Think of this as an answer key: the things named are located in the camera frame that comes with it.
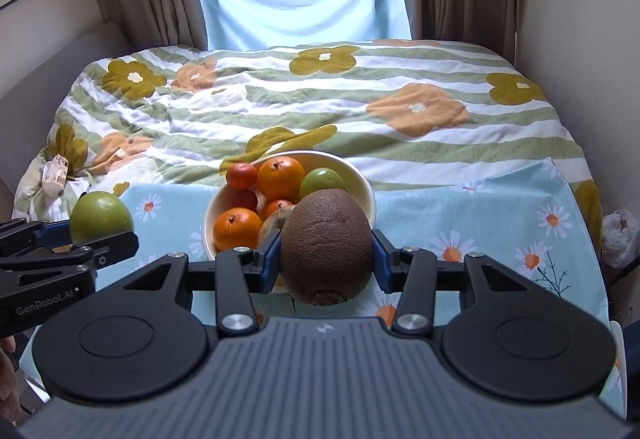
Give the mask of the person's left hand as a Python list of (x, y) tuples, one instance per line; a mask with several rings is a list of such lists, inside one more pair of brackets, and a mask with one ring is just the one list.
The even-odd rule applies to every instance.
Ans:
[(16, 344), (13, 336), (1, 339), (0, 351), (0, 413), (2, 419), (13, 423), (20, 415), (20, 394), (13, 363), (8, 353), (15, 351)]

